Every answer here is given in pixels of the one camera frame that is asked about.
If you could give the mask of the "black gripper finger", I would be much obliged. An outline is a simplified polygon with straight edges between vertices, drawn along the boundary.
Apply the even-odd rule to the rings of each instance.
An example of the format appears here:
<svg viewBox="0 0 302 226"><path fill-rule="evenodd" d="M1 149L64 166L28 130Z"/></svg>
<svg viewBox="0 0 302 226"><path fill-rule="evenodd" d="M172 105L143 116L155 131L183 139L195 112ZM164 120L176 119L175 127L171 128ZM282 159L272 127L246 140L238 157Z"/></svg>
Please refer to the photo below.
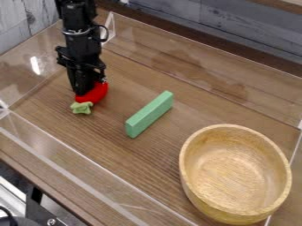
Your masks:
<svg viewBox="0 0 302 226"><path fill-rule="evenodd" d="M87 79L87 90L89 91L95 87L95 78L88 77Z"/></svg>
<svg viewBox="0 0 302 226"><path fill-rule="evenodd" d="M69 84L76 95L84 95L87 90L87 79L93 78L93 73L91 70L67 69L67 76L69 79Z"/></svg>

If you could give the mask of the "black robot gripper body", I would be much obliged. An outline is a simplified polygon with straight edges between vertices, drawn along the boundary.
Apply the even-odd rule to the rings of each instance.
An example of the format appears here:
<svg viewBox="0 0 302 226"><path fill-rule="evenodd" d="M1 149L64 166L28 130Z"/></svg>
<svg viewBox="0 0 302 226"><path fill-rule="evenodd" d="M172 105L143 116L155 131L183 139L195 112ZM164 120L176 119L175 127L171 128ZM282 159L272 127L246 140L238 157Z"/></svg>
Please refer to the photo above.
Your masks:
<svg viewBox="0 0 302 226"><path fill-rule="evenodd" d="M105 63L100 60L101 40L100 30L63 30L65 46L56 46L56 62L68 68L91 70L95 82L105 81Z"/></svg>

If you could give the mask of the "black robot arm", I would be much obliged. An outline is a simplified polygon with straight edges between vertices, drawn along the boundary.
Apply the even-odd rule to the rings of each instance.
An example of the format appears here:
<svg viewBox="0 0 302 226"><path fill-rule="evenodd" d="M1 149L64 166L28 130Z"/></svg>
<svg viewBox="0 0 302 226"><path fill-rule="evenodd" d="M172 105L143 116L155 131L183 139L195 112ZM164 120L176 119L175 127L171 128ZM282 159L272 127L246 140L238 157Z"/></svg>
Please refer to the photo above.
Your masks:
<svg viewBox="0 0 302 226"><path fill-rule="evenodd" d="M85 95L96 82L105 80L105 63L100 59L101 43L108 29L95 22L95 0L55 0L65 46L56 46L56 62L67 69L69 84L76 95Z"/></svg>

